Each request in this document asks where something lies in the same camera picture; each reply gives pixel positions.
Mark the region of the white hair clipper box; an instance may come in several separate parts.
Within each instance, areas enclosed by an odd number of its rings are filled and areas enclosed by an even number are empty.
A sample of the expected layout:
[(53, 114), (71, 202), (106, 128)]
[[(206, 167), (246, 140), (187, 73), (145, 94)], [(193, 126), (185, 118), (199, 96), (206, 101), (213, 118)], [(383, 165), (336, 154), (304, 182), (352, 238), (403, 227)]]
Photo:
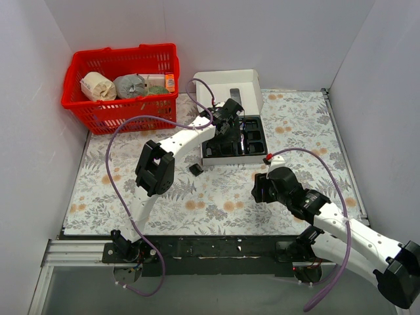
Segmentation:
[(261, 110), (263, 96), (256, 70), (198, 72), (196, 99), (209, 108), (234, 100), (243, 110), (224, 135), (201, 144), (204, 166), (260, 163), (268, 153)]

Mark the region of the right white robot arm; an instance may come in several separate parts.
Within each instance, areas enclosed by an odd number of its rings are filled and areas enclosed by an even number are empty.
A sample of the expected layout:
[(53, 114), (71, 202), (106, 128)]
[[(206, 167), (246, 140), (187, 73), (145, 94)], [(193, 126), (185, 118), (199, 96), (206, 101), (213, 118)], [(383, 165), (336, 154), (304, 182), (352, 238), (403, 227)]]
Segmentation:
[(419, 296), (419, 244), (390, 239), (345, 217), (325, 195), (303, 188), (287, 167), (257, 173), (251, 194), (257, 203), (278, 202), (310, 224), (297, 244), (303, 260), (318, 257), (352, 271), (400, 309), (410, 309)]

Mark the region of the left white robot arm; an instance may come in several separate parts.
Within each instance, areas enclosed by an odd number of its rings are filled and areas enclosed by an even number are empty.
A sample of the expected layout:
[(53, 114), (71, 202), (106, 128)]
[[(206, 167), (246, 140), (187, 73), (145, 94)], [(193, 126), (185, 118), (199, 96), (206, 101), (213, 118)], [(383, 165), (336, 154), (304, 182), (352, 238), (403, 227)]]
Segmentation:
[(135, 195), (130, 205), (121, 202), (129, 222), (111, 232), (118, 256), (131, 263), (140, 256), (136, 241), (144, 228), (157, 198), (166, 193), (175, 178), (175, 165), (183, 156), (205, 141), (221, 137), (234, 129), (243, 112), (242, 106), (229, 98), (212, 108), (204, 108), (189, 125), (160, 142), (147, 141), (135, 169)]

